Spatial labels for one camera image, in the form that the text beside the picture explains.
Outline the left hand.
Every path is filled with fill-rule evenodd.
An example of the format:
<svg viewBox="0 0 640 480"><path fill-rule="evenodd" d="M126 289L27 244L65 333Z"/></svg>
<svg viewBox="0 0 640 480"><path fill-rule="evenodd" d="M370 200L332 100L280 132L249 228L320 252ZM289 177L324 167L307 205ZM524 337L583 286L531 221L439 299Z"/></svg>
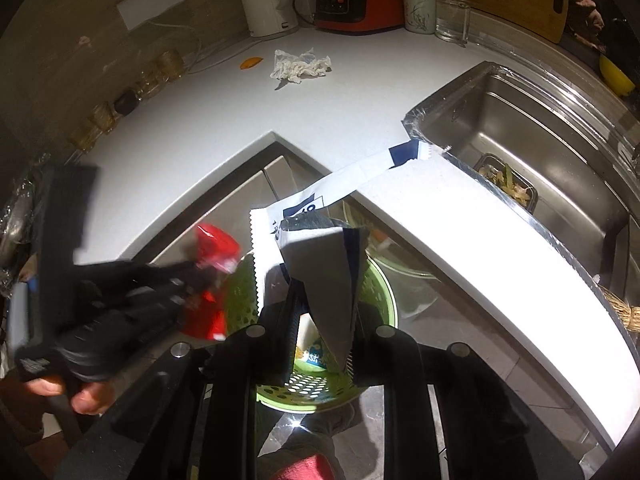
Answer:
<svg viewBox="0 0 640 480"><path fill-rule="evenodd" d="M47 411L44 399L62 394L81 415L101 415L115 402L115 390L110 382L82 384L75 394L70 394L58 376L22 382L17 375L9 374L1 379L1 403L10 414L10 422L28 431L42 429L42 416Z"/></svg>

